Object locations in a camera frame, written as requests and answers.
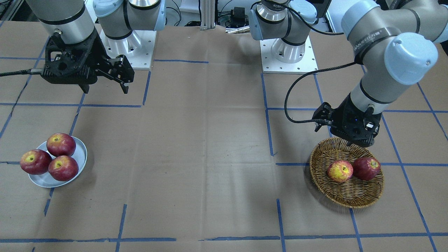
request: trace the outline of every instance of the red apple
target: red apple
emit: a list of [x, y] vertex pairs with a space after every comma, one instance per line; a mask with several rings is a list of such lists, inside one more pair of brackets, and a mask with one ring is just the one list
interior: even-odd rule
[[71, 156], [75, 149], [75, 140], [65, 133], [52, 134], [47, 140], [47, 150], [53, 156]]
[[360, 157], [353, 162], [353, 176], [362, 180], [373, 179], [381, 170], [381, 164], [373, 157]]
[[48, 172], [52, 157], [46, 151], [35, 149], [27, 151], [20, 159], [20, 167], [26, 173], [41, 175]]
[[48, 167], [50, 175], [58, 181], [69, 181], [78, 174], [78, 163], [70, 156], [58, 156]]
[[345, 182], [352, 176], [353, 167], [347, 161], [337, 160], [328, 167], [327, 174], [336, 182]]

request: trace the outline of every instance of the metal cylinder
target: metal cylinder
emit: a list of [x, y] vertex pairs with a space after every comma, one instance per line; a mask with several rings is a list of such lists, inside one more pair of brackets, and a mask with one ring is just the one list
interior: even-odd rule
[[26, 0], [33, 13], [52, 35], [55, 29], [62, 32], [66, 44], [79, 43], [95, 28], [82, 0]]
[[105, 35], [110, 39], [125, 39], [132, 33], [132, 28], [128, 26], [123, 15], [123, 7], [127, 3], [121, 4], [113, 13], [98, 17]]
[[155, 30], [161, 0], [143, 1], [146, 6], [127, 3], [127, 16], [133, 30]]

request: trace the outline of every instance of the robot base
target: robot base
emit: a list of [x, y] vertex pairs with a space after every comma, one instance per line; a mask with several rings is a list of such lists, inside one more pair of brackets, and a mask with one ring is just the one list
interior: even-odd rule
[[276, 39], [265, 39], [260, 41], [261, 63], [263, 73], [266, 74], [305, 74], [317, 70], [313, 47], [310, 38], [306, 38], [305, 53], [297, 63], [283, 63], [272, 55], [271, 47]]
[[[155, 37], [157, 35], [156, 31], [153, 30], [136, 30], [135, 31], [142, 42], [142, 48], [138, 49], [138, 54], [126, 55], [132, 68], [135, 70], [151, 70], [152, 56], [154, 52]], [[106, 48], [107, 54], [111, 58], [118, 56], [117, 53], [108, 50], [106, 45], [106, 35], [103, 31], [99, 35], [104, 47]]]

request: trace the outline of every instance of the black cable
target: black cable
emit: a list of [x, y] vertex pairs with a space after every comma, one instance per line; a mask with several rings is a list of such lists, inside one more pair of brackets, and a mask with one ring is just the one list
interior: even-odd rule
[[179, 21], [174, 24], [174, 26], [179, 26], [179, 24], [181, 23], [181, 20], [182, 20], [181, 9], [179, 8], [179, 6], [176, 4], [176, 2], [174, 0], [171, 0], [171, 1], [176, 5], [177, 10], [179, 10], [179, 12], [177, 12], [179, 14]]
[[41, 73], [41, 71], [31, 71], [31, 70], [32, 69], [20, 70], [20, 71], [15, 71], [15, 72], [0, 73], [0, 77], [11, 76], [11, 75], [40, 74]]
[[288, 105], [288, 98], [289, 98], [289, 94], [291, 93], [291, 90], [293, 89], [293, 87], [294, 87], [300, 80], [302, 80], [303, 78], [305, 78], [305, 77], [308, 76], [308, 75], [316, 74], [316, 73], [321, 73], [321, 72], [332, 71], [332, 70], [337, 70], [337, 69], [341, 69], [341, 68], [348, 67], [348, 66], [355, 65], [355, 64], [356, 64], [356, 62], [352, 62], [352, 63], [348, 63], [348, 64], [345, 64], [345, 65], [340, 65], [340, 66], [336, 66], [336, 67], [330, 67], [330, 68], [320, 69], [320, 70], [316, 70], [316, 71], [311, 71], [311, 72], [308, 72], [308, 73], [306, 73], [306, 74], [300, 76], [299, 78], [297, 78], [297, 80], [296, 80], [295, 82], [293, 82], [293, 84], [292, 84], [291, 87], [289, 88], [288, 92], [286, 93], [286, 97], [285, 97], [285, 99], [284, 99], [284, 113], [285, 113], [285, 115], [286, 115], [286, 118], [287, 118], [288, 120], [290, 120], [291, 122], [294, 122], [294, 123], [317, 122], [317, 123], [323, 125], [323, 124], [324, 124], [324, 123], [323, 123], [323, 122], [324, 122], [323, 119], [311, 119], [311, 120], [296, 121], [296, 120], [293, 120], [291, 117], [289, 117], [289, 115], [288, 115], [288, 106], [287, 106], [287, 105]]
[[227, 2], [226, 4], [224, 4], [224, 7], [226, 7], [226, 5], [228, 5], [230, 2], [232, 2], [233, 0], [230, 0], [229, 2]]
[[174, 23], [174, 26], [176, 26], [176, 24], [179, 24], [179, 22], [181, 21], [181, 14], [173, 7], [167, 7], [167, 9], [173, 9], [174, 11], [177, 12], [177, 15], [179, 15], [179, 21]]
[[290, 10], [292, 13], [296, 14], [296, 16], [298, 16], [298, 17], [302, 20], [302, 22], [303, 22], [308, 28], [312, 29], [313, 31], [315, 31], [315, 32], [317, 32], [317, 33], [320, 33], [320, 34], [323, 34], [323, 35], [331, 35], [331, 36], [335, 36], [335, 35], [343, 35], [343, 34], [344, 34], [343, 32], [337, 32], [337, 33], [334, 33], [334, 32], [325, 32], [325, 31], [317, 30], [317, 29], [315, 29], [314, 27], [310, 26], [310, 25], [305, 21], [305, 19], [302, 18], [302, 16], [300, 15], [300, 13], [298, 13], [298, 12], [297, 12], [296, 10], [294, 10], [293, 8], [291, 8], [291, 7], [289, 7], [289, 6], [286, 6], [286, 5], [284, 5], [284, 4], [279, 4], [279, 3], [274, 2], [274, 1], [271, 1], [271, 0], [266, 0], [266, 2], [267, 2], [267, 3], [271, 3], [271, 4], [276, 4], [276, 5], [278, 5], [278, 6], [281, 6], [281, 7], [283, 7], [283, 8], [286, 8], [286, 9]]

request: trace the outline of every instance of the wicker basket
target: wicker basket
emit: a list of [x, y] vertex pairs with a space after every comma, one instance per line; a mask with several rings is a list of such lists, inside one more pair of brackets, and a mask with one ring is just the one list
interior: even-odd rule
[[332, 201], [345, 207], [364, 208], [373, 205], [383, 194], [384, 176], [380, 171], [375, 178], [364, 181], [352, 176], [339, 183], [327, 175], [328, 167], [336, 160], [353, 163], [363, 156], [374, 157], [370, 151], [347, 141], [332, 137], [320, 142], [311, 153], [310, 173], [319, 191]]

